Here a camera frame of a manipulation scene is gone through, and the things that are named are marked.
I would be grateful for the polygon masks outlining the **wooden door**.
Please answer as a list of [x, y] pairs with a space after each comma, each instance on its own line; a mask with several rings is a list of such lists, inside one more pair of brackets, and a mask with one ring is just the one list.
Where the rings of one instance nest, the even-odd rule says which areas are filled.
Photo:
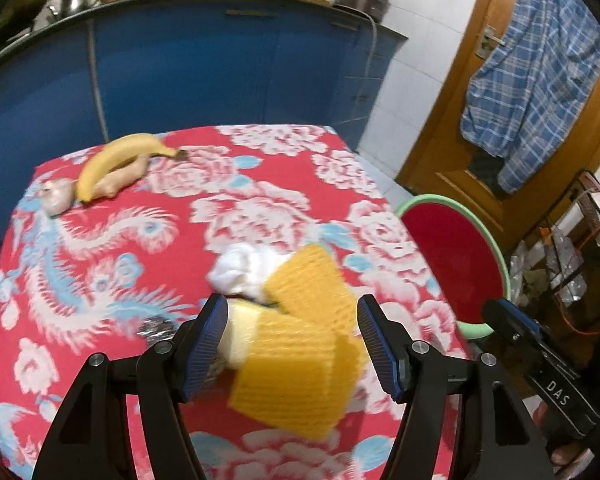
[[600, 166], [600, 19], [585, 0], [477, 0], [398, 180], [457, 200], [501, 248]]

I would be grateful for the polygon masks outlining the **yellow banana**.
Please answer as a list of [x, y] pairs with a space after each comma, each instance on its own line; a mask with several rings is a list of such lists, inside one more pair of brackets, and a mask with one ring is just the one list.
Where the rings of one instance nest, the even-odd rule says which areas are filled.
[[82, 203], [94, 200], [97, 182], [138, 155], [163, 156], [175, 160], [187, 157], [186, 151], [166, 146], [152, 133], [122, 136], [107, 143], [85, 163], [76, 181], [76, 198]]

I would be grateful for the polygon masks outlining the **blue plaid shirt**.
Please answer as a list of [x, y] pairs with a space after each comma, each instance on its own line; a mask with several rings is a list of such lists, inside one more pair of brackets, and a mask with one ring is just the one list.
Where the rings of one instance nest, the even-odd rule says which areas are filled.
[[565, 142], [600, 76], [600, 24], [582, 0], [516, 0], [497, 47], [471, 77], [463, 138], [520, 190]]

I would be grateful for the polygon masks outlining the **red floral phoenix tablecloth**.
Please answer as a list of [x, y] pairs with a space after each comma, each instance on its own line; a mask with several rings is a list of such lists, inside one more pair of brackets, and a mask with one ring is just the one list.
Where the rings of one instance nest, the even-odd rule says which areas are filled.
[[134, 356], [146, 318], [196, 315], [228, 244], [319, 244], [355, 296], [375, 296], [414, 338], [464, 356], [425, 259], [334, 130], [219, 126], [162, 138], [189, 158], [157, 158], [113, 200], [53, 219], [43, 184], [75, 179], [97, 145], [40, 160], [0, 156], [0, 452], [17, 476], [31, 477], [86, 358]]

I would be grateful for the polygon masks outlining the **red basin green rim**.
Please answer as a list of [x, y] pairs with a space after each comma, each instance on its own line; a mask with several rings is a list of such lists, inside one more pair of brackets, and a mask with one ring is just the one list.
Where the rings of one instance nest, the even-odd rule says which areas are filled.
[[482, 319], [489, 300], [510, 297], [510, 279], [498, 243], [466, 206], [437, 194], [420, 194], [396, 210], [451, 306], [467, 340], [493, 333]]

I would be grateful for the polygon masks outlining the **white garlic bulb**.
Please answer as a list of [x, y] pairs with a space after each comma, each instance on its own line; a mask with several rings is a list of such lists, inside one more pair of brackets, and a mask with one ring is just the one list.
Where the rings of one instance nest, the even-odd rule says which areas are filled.
[[45, 181], [38, 190], [38, 198], [47, 217], [59, 217], [76, 200], [76, 182], [68, 178]]

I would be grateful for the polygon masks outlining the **ginger root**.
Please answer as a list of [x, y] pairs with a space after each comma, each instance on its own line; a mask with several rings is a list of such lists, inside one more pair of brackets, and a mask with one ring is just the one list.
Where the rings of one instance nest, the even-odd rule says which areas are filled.
[[120, 191], [140, 180], [147, 172], [149, 155], [140, 154], [129, 164], [111, 171], [94, 187], [94, 198], [115, 198]]

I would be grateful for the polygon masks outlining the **white knitted sock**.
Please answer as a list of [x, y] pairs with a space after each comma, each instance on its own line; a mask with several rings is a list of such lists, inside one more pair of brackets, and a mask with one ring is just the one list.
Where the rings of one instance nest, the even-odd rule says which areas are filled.
[[264, 285], [290, 258], [290, 252], [280, 252], [268, 245], [230, 244], [215, 259], [207, 280], [216, 292], [224, 296], [269, 304], [271, 300], [264, 291]]

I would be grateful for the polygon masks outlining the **blue kitchen cabinet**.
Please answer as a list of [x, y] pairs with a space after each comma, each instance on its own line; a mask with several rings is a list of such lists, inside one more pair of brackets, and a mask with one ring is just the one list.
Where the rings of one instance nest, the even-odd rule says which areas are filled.
[[134, 132], [332, 126], [355, 148], [405, 37], [297, 0], [125, 0], [0, 54], [0, 250], [46, 160]]

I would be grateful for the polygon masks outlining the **pale yellow sponge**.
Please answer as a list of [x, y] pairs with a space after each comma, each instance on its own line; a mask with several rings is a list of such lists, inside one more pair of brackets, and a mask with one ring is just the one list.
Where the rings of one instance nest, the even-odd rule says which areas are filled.
[[249, 356], [256, 339], [260, 317], [266, 307], [232, 298], [227, 300], [227, 323], [218, 344], [218, 352], [231, 370], [239, 370]]

